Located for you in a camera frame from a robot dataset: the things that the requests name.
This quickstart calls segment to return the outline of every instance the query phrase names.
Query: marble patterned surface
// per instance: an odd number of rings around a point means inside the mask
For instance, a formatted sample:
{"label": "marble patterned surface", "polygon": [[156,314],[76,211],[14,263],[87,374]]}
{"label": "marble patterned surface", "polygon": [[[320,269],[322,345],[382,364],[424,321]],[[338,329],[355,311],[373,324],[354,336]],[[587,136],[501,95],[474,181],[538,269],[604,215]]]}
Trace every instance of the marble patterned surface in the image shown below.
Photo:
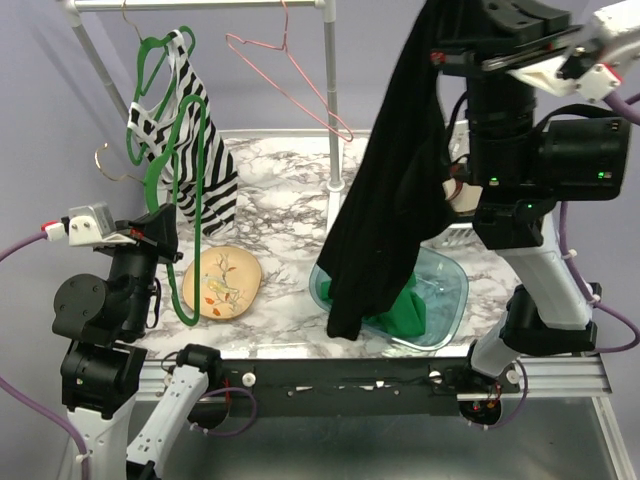
{"label": "marble patterned surface", "polygon": [[[227,140],[240,175],[238,213],[233,230],[203,239],[202,250],[235,245],[252,252],[263,269],[258,296],[243,316],[230,322],[201,319],[186,327],[171,304],[166,272],[160,323],[138,345],[148,359],[163,358],[188,343],[213,346],[223,358],[351,358],[412,355],[464,356],[473,339],[498,321],[517,284],[508,265],[482,245],[440,250],[456,260],[470,280],[469,298],[457,335],[437,353],[399,347],[363,331],[356,342],[325,334],[327,313],[309,294],[309,276],[325,238],[329,175],[326,138],[267,138]],[[344,171],[348,184],[366,147],[366,138],[345,146]],[[176,267],[177,284],[194,258],[194,235],[179,225],[184,259]],[[191,311],[184,306],[185,312]]]}

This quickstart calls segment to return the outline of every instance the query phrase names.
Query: black garment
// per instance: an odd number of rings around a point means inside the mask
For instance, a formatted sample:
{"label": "black garment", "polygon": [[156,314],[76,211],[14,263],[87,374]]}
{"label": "black garment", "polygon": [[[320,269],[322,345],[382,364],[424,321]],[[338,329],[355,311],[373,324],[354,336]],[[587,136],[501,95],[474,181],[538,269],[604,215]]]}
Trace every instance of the black garment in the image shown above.
{"label": "black garment", "polygon": [[404,46],[362,165],[318,259],[331,277],[327,334],[355,340],[365,316],[388,311],[420,242],[454,220],[441,160],[445,126],[430,61],[446,0],[428,0]]}

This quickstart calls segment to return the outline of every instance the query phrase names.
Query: metal hook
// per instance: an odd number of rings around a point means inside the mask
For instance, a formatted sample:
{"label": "metal hook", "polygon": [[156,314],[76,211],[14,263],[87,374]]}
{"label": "metal hook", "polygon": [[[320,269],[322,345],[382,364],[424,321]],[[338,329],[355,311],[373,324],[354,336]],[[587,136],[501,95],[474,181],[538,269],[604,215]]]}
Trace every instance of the metal hook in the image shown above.
{"label": "metal hook", "polygon": [[138,28],[138,25],[136,25],[135,23],[133,23],[131,20],[127,18],[127,0],[122,0],[122,5],[120,6],[120,9],[122,10],[122,18],[124,19],[125,22],[127,22],[129,25],[135,28],[136,34],[140,39],[140,43],[142,43],[142,35],[140,35],[140,29]]}
{"label": "metal hook", "polygon": [[100,171],[100,173],[102,175],[104,175],[105,177],[107,177],[109,180],[111,180],[112,182],[121,182],[122,180],[126,179],[126,178],[130,178],[131,180],[135,180],[136,182],[140,182],[142,185],[144,185],[144,182],[142,180],[140,180],[137,177],[134,177],[133,175],[129,175],[128,173],[125,173],[124,175],[120,175],[119,177],[112,177],[111,175],[109,175],[107,172],[104,171],[104,169],[102,168],[102,165],[100,165],[100,152],[103,152],[104,150],[107,150],[109,148],[109,144],[105,143],[103,146],[101,146],[100,148],[98,148],[96,150],[96,153],[94,155],[94,159],[96,161],[96,167],[98,167],[98,170]]}

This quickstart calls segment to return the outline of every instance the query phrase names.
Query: pink hanger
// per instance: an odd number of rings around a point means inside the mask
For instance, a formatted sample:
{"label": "pink hanger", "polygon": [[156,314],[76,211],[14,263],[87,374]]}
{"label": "pink hanger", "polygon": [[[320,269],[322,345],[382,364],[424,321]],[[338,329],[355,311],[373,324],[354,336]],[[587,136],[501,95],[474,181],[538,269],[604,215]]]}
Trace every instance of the pink hanger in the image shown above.
{"label": "pink hanger", "polygon": [[[343,140],[345,140],[346,142],[351,142],[353,141],[353,131],[347,126],[346,123],[344,123],[344,121],[335,113],[332,113],[329,111],[329,104],[327,103],[327,101],[324,99],[324,97],[322,96],[322,94],[318,91],[318,89],[313,85],[313,82],[311,82],[311,80],[309,79],[309,77],[304,73],[304,71],[302,70],[302,68],[300,68],[300,65],[298,65],[298,62],[295,61],[295,59],[293,58],[293,56],[291,55],[291,53],[289,52],[289,45],[287,43],[287,37],[289,35],[289,8],[287,7],[287,3],[285,2],[285,0],[280,0],[282,2],[282,7],[284,8],[284,34],[282,37],[282,45],[277,46],[277,45],[269,45],[268,43],[262,43],[262,42],[257,42],[255,40],[245,40],[244,38],[240,38],[237,35],[234,35],[232,33],[227,33],[225,35],[225,39],[227,40],[227,45],[229,46],[229,48],[231,50],[233,50],[240,58],[242,58],[251,68],[253,68],[256,72],[258,72],[258,74],[264,78],[267,82],[269,82],[274,88],[276,88],[280,93],[282,93],[285,97],[287,97],[289,100],[291,100],[295,105],[297,105],[303,112],[305,112],[307,115],[309,115],[311,118],[313,118],[315,121],[317,121],[318,123],[320,123],[322,126],[324,126],[325,128],[327,128],[330,132],[335,133],[336,135],[338,135],[340,138],[342,138]],[[300,75],[302,75],[302,78],[304,78],[304,80],[307,82],[307,84],[311,87],[311,89],[313,90],[313,92],[316,94],[316,96],[320,99],[320,101],[322,102],[322,104],[324,105],[324,108],[326,109],[327,113],[329,114],[329,116],[335,118],[344,128],[345,130],[347,130],[347,132],[349,132],[349,136],[346,137],[345,135],[343,135],[340,131],[334,129],[333,127],[331,127],[328,123],[326,123],[324,120],[322,120],[321,118],[319,118],[316,114],[312,113],[309,109],[307,109],[305,106],[303,106],[300,102],[298,102],[295,98],[293,98],[291,95],[289,95],[287,92],[285,92],[277,83],[275,83],[273,80],[271,80],[264,72],[262,72],[262,70],[260,70],[258,67],[256,67],[246,56],[244,56],[242,53],[240,53],[238,51],[238,49],[236,47],[234,47],[231,44],[231,40],[237,40],[238,42],[240,42],[243,45],[256,45],[258,47],[263,47],[263,48],[268,48],[270,50],[277,50],[279,52],[285,52],[287,54],[287,57],[289,57],[289,60],[291,61],[291,63],[293,64],[293,66],[296,68],[296,70],[298,71],[298,73],[300,73]]]}

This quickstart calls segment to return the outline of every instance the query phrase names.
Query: clothes rack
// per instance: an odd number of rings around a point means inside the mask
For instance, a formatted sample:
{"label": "clothes rack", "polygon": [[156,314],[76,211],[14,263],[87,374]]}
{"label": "clothes rack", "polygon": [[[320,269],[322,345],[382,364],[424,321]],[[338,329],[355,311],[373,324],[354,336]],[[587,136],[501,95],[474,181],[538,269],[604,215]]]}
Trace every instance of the clothes rack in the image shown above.
{"label": "clothes rack", "polygon": [[[87,12],[114,12],[122,10],[122,0],[56,0],[66,14],[71,28],[78,38],[98,77],[102,81],[116,110],[127,122],[129,108],[113,82],[107,67],[100,58],[91,37],[82,24],[80,14]],[[328,124],[339,128],[334,115],[338,114],[338,90],[336,82],[336,0],[287,0],[289,7],[315,7],[323,12],[325,63],[327,74]],[[280,0],[127,0],[127,11],[203,10],[240,7],[281,7]],[[331,174],[327,182],[329,204],[327,230],[331,228],[341,205],[344,180],[342,179],[342,144],[337,134],[328,131]]]}

